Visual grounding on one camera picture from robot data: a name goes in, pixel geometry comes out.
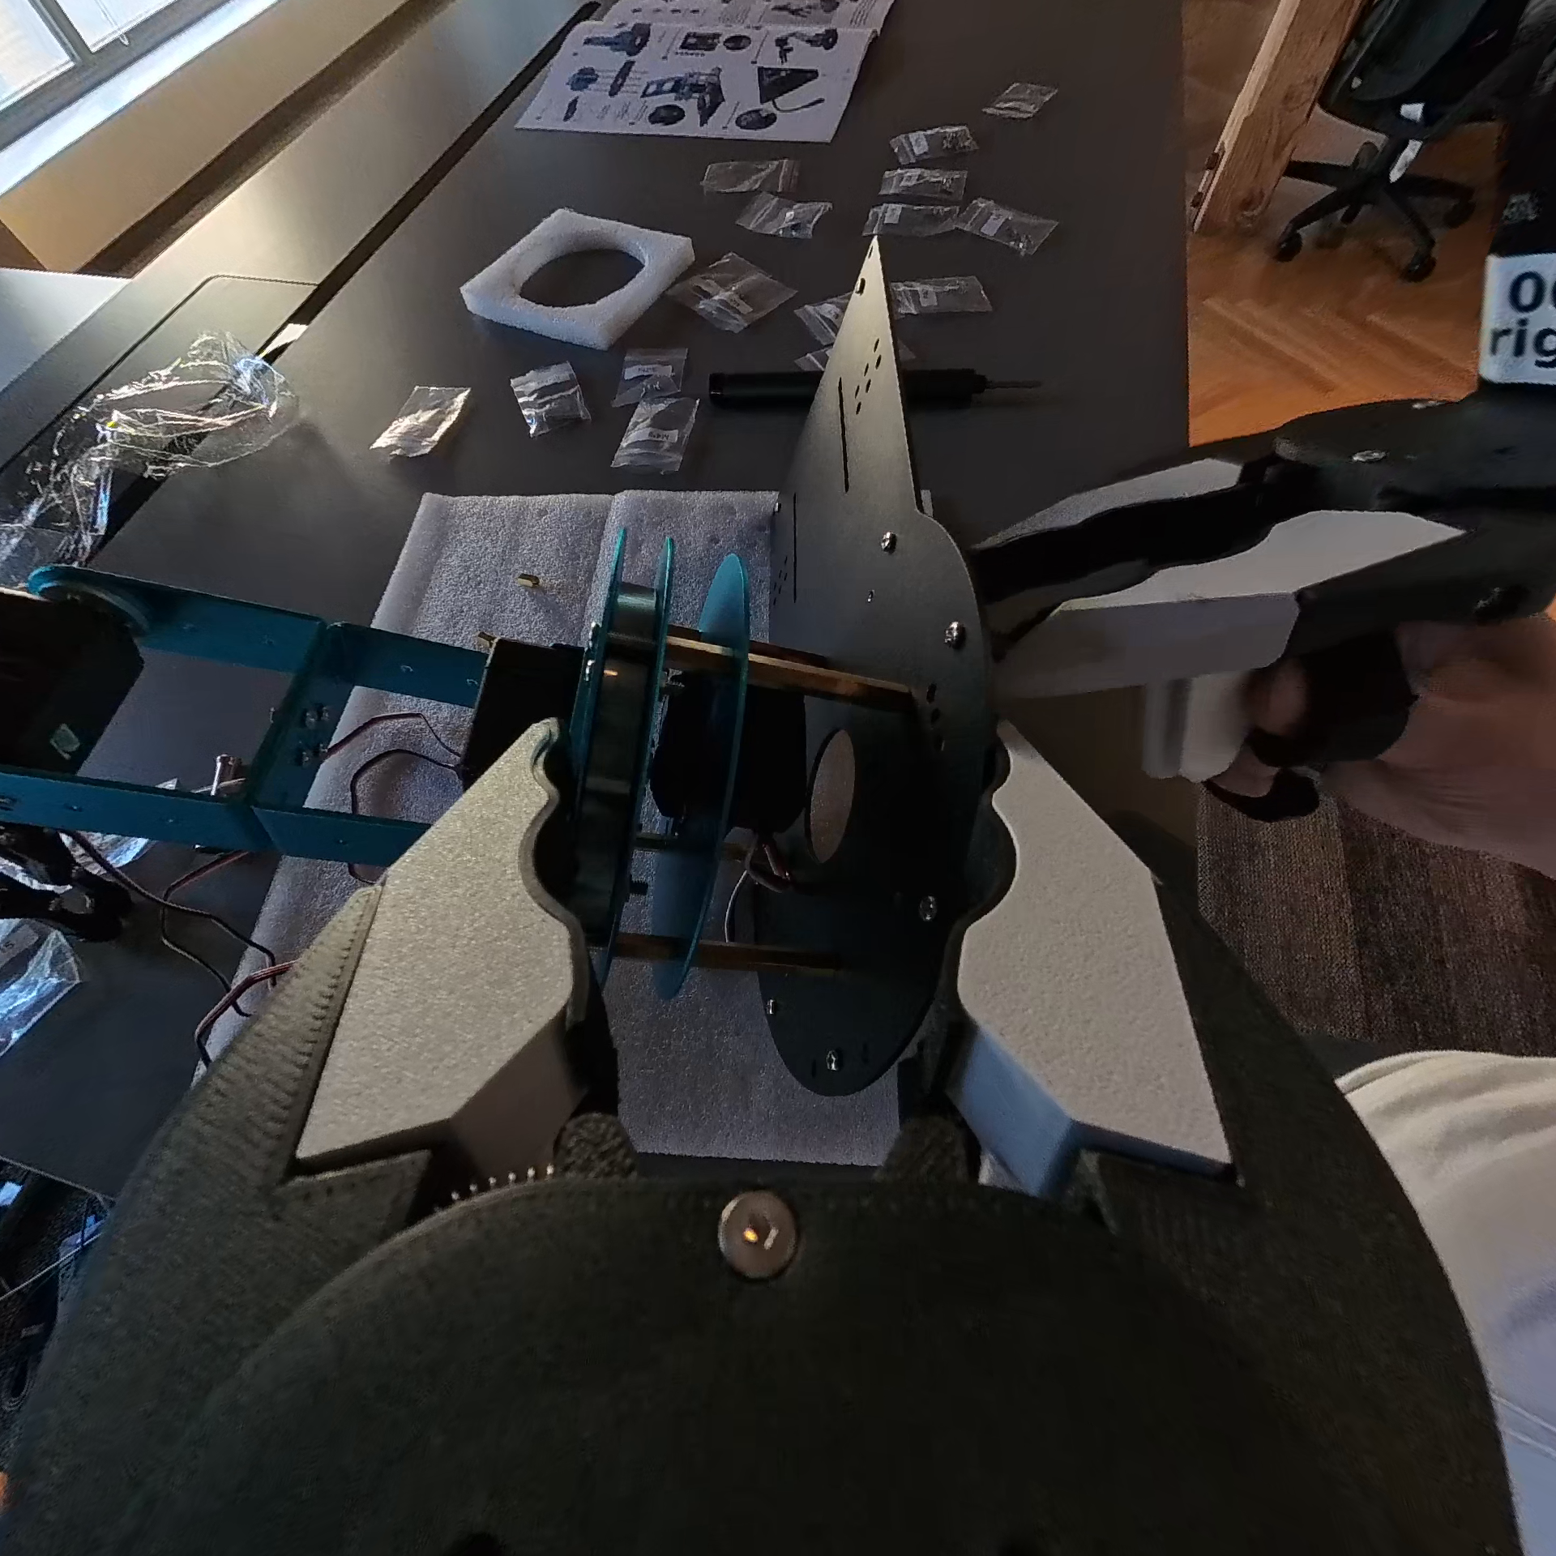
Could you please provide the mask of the dark desk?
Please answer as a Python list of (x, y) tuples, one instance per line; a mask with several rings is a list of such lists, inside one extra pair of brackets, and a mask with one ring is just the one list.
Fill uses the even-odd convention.
[[(651, 141), (520, 130), (525, 80), (583, 4), (455, 4), (292, 141), (201, 226), (166, 249), (77, 332), (140, 310), (122, 376), (170, 360), (203, 326), (244, 341), (312, 312), (279, 371), (301, 421), (257, 454), (168, 476), (97, 565), (131, 578), (294, 610), (373, 617), (425, 493), (448, 499), (764, 493), (781, 484), (803, 413), (696, 417), (679, 475), (612, 473), (625, 412), (605, 412), (618, 352), (583, 350), (590, 428), (531, 441), (509, 380), (566, 352), (475, 319), (464, 280), (557, 208), (690, 239), (690, 275), (733, 252), (794, 287), (840, 295), (866, 258), (866, 210), (898, 132), (966, 124), (968, 199), (1055, 223), (1022, 260), (953, 230), (883, 239), (890, 282), (972, 275), (992, 310), (916, 323), (927, 363), (1039, 380), (1035, 399), (913, 412), (909, 443), (935, 519), (970, 545), (1072, 493), (1183, 454), (1189, 356), (1183, 250), (1179, 4), (894, 4), (827, 145)], [(1055, 87), (1027, 123), (983, 108), (1018, 82)], [(800, 197), (829, 202), (813, 239), (735, 224), (705, 165), (796, 158)], [(470, 388), (435, 454), (370, 452), (416, 384)], [(59, 1004), (3, 1082), (3, 1156), (116, 1193), (181, 1090), (188, 1034), (216, 991), (155, 947), (138, 967), (99, 947), (101, 977)], [(609, 975), (627, 1128), (653, 1154), (877, 1160), (896, 1127), (892, 1080), (848, 1099), (809, 1093), (772, 1051), (755, 978), (698, 971), (675, 1002), (644, 965)]]

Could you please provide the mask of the large window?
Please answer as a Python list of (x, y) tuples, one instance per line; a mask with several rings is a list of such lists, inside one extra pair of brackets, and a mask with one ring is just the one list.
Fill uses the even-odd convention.
[(268, 2), (3, 2), (1, 141), (96, 91), (135, 97), (270, 10)]

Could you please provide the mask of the person's white clothing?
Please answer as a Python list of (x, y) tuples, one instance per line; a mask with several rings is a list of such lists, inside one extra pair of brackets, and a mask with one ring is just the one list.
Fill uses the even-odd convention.
[(1452, 1284), (1528, 1555), (1553, 1553), (1553, 1060), (1426, 1053), (1346, 1071), (1348, 1099)]

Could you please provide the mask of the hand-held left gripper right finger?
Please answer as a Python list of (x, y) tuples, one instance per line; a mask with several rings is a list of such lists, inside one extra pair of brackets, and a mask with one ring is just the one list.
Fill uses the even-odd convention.
[(1155, 877), (1013, 725), (988, 764), (905, 1114), (946, 1114), (996, 1191), (1057, 1199), (1085, 1153), (1224, 1178)]

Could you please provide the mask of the light grey flat panel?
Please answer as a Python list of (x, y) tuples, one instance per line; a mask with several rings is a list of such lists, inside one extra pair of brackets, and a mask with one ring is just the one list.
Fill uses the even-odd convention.
[(125, 286), (125, 278), (1, 267), (1, 389), (46, 358)]

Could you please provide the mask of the black screwdriver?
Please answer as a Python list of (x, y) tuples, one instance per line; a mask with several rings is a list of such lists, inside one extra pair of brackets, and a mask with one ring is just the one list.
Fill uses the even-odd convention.
[[(790, 369), (785, 373), (709, 375), (707, 399), (733, 412), (807, 410), (820, 389), (824, 373)], [(979, 402), (1031, 397), (1040, 380), (992, 380), (972, 369), (907, 369), (900, 376), (905, 406), (959, 412)]]

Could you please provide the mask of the empty clear plastic bag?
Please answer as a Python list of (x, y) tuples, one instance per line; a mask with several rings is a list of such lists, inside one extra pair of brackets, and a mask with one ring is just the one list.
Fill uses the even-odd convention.
[(62, 930), (1, 921), (1, 1056), (7, 1056), (81, 982)]

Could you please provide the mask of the white square foam frame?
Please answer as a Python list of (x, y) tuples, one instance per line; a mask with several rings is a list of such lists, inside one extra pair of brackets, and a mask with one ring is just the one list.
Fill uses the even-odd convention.
[[(542, 304), (527, 297), (525, 286), (540, 269), (594, 250), (633, 260), (633, 276), (605, 297), (583, 304)], [(692, 263), (694, 245), (688, 237), (559, 208), (464, 282), (459, 297), (477, 319), (605, 352)]]

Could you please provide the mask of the printed instruction sheet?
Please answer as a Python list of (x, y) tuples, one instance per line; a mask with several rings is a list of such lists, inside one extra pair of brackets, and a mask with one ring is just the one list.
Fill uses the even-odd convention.
[(825, 145), (890, 2), (614, 4), (579, 24), (524, 130)]

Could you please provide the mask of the white foam sheet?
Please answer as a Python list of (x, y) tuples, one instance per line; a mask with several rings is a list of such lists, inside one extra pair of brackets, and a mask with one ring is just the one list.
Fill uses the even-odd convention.
[[(670, 619), (694, 628), (712, 575), (744, 562), (751, 638), (770, 639), (772, 493), (442, 497), (420, 500), (372, 626), (457, 649), (488, 630), (525, 643), (579, 647), (611, 580), (625, 530), (624, 580), (655, 582), (674, 541)], [(516, 589), (531, 573), (544, 593)], [(364, 775), (361, 810), (435, 823), (453, 802), (453, 777), (431, 762), (418, 719), (375, 726), (329, 760), (309, 801), (348, 810), (348, 786), (368, 756), (396, 756)], [(344, 865), (286, 860), (257, 923), (273, 962), (307, 949), (359, 889)], [(874, 1167), (900, 1130), (896, 1084), (885, 1077), (846, 1097), (801, 1088), (777, 1058), (753, 975), (696, 967), (661, 1001), (642, 962), (614, 960), (603, 1001), (614, 1041), (618, 1117), (640, 1154)]]

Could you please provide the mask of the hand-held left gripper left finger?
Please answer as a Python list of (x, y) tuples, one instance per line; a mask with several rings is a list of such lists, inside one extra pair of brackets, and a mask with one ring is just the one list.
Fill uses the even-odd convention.
[(540, 877), (562, 752), (559, 721), (533, 725), (364, 891), (296, 1167), (427, 1153), (448, 1197), (538, 1184), (570, 1121), (612, 1110), (585, 934)]

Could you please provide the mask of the wooden post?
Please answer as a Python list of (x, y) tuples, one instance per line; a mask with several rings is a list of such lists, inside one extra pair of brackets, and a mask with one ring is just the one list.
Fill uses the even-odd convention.
[(1190, 232), (1250, 236), (1283, 182), (1363, 2), (1277, 2), (1189, 204)]

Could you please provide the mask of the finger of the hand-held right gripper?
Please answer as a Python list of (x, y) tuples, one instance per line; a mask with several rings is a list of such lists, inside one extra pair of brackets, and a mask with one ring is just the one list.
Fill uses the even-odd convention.
[(968, 575), (985, 608), (1026, 595), (1064, 602), (1092, 578), (1120, 573), (1131, 588), (1159, 571), (1237, 556), (1289, 515), (1290, 465), (1266, 454), (1213, 491), (1116, 504), (983, 543), (968, 554)]
[(1244, 552), (1185, 563), (1109, 595), (1063, 602), (994, 669), (996, 699), (1087, 695), (1276, 664), (1302, 591), (1457, 539), (1396, 512), (1313, 512)]

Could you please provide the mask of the person's right hand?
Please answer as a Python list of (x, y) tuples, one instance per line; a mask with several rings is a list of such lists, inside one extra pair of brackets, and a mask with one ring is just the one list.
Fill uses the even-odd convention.
[(1416, 841), (1553, 878), (1553, 623), (1407, 625), (1415, 702), (1400, 738), (1326, 765), (1322, 793)]

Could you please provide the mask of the blue and black toy robot arm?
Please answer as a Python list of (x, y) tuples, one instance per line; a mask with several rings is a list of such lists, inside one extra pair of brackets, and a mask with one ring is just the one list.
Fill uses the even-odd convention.
[[(770, 521), (768, 621), (750, 638), (742, 560), (722, 560), (694, 632), (670, 623), (674, 549), (650, 589), (614, 554), (581, 652), (522, 647), (533, 721), (559, 721), (555, 839), (540, 877), (585, 934), (596, 984), (612, 956), (657, 960), (674, 999), (696, 965), (753, 971), (775, 1002), (772, 1040), (794, 1078), (848, 1097), (898, 1062), (935, 997), (950, 930), (966, 912), (970, 832), (994, 719), (979, 601), (955, 541), (920, 508), (901, 406), (888, 287), (868, 249)], [(3, 825), (107, 832), (218, 851), (273, 851), (386, 871), (427, 832), (414, 823), (311, 810), (303, 758), (323, 758), (359, 688), (475, 712), (503, 693), (492, 660), (427, 639), (327, 625), (225, 597), (68, 567), (7, 593), (25, 632), (73, 652), (59, 675), (23, 654), (23, 691), (62, 689), (29, 723), (62, 767), (3, 765)], [(81, 778), (77, 767), (142, 671), (142, 649), (288, 673), (286, 697), (236, 801)], [(848, 738), (853, 789), (822, 852), (807, 823), (794, 884), (755, 927), (775, 940), (701, 949), (735, 817), (751, 691), (800, 708), (803, 795)]]

